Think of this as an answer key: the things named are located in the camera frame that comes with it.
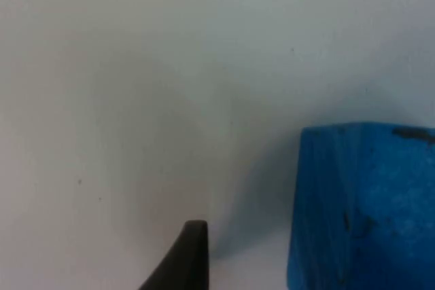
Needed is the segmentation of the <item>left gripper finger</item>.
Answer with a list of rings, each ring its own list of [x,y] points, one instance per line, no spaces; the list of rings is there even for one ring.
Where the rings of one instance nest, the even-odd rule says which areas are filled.
[[[142,290],[207,290],[209,288],[208,224],[189,220],[168,253],[140,286]]]

